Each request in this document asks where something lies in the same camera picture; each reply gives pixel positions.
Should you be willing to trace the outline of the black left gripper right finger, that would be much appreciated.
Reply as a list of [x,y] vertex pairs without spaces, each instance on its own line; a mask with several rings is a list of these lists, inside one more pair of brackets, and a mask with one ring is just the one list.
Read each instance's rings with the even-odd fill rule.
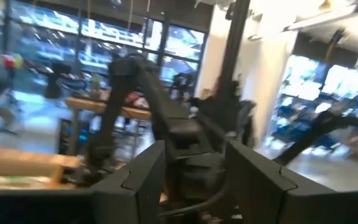
[[228,140],[225,161],[229,186],[245,224],[337,224],[333,191]]

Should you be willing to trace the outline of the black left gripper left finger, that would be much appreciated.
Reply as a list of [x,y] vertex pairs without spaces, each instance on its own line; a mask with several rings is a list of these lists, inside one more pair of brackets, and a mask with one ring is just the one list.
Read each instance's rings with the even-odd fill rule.
[[96,224],[157,224],[165,178],[165,142],[156,141],[91,187]]

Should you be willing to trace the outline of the green toothbrush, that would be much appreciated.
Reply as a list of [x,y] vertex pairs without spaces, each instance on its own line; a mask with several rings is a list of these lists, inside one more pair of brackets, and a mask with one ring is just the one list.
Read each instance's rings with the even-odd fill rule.
[[0,175],[0,189],[46,189],[52,183],[52,179],[46,176]]

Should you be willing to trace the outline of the person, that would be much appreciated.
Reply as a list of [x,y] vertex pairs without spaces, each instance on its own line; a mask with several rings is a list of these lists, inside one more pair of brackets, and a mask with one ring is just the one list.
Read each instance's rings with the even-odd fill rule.
[[226,90],[227,97],[218,97],[219,85],[215,84],[211,94],[205,98],[188,97],[185,101],[198,108],[198,112],[213,120],[226,134],[250,148],[255,146],[254,114],[257,103],[252,100],[240,100],[237,94],[239,82],[233,80]]

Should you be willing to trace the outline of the black jointed stand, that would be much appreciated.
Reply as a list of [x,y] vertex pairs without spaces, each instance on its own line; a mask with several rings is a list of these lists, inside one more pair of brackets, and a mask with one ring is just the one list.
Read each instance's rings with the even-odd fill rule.
[[348,128],[349,126],[358,128],[358,117],[354,115],[343,116],[330,111],[323,111],[313,120],[310,129],[299,140],[273,160],[282,166],[286,166],[323,135],[337,129]]

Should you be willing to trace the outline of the wooden desk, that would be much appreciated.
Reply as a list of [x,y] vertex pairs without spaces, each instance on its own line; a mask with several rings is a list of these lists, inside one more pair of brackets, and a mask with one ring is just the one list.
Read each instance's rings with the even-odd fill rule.
[[[66,98],[65,103],[71,109],[72,112],[71,136],[68,142],[67,154],[69,156],[75,156],[76,142],[78,136],[80,135],[80,125],[79,125],[80,111],[89,110],[89,111],[101,113],[104,111],[106,105],[102,102],[97,102],[93,100],[84,100],[72,96]],[[128,118],[139,119],[143,121],[150,121],[151,119],[151,114],[149,111],[137,109],[137,108],[123,107],[121,114]]]

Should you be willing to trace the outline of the black printed box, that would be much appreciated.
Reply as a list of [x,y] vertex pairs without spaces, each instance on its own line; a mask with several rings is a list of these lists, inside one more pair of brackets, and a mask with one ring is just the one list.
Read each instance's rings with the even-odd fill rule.
[[[87,138],[89,136],[90,123],[86,121],[80,121],[80,135],[76,140],[76,155],[81,151],[81,148],[86,145]],[[72,134],[71,120],[60,119],[59,135],[57,152],[59,154],[67,154],[69,140]]]

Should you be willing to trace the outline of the blue storage rack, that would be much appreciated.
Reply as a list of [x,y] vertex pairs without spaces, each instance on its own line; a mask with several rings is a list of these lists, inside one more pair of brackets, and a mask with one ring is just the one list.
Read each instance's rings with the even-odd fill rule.
[[269,138],[298,141],[323,111],[358,117],[358,70],[292,55],[288,60]]

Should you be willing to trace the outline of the orange plastic bin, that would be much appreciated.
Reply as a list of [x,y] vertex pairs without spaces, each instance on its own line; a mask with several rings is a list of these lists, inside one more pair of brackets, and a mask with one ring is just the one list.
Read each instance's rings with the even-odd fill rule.
[[46,176],[53,181],[46,189],[72,189],[71,184],[62,183],[63,171],[80,164],[81,159],[75,156],[0,148],[0,175]]

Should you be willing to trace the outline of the black office chair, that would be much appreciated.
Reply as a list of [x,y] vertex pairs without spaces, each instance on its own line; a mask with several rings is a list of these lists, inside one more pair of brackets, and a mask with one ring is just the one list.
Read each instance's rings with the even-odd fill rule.
[[52,71],[47,74],[47,87],[44,97],[58,99],[63,96],[64,90],[73,93],[86,89],[86,81],[81,77],[72,75],[70,65],[54,62],[51,63],[50,69]]

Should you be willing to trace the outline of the black rig frame post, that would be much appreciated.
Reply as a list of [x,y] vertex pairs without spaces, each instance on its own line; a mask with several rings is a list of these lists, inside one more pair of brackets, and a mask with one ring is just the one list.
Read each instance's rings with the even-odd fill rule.
[[229,98],[229,87],[241,45],[250,1],[251,0],[236,0],[230,3],[226,12],[226,19],[231,19],[231,25],[226,42],[221,75],[219,77],[219,88],[217,92],[219,103],[224,103],[225,100]]

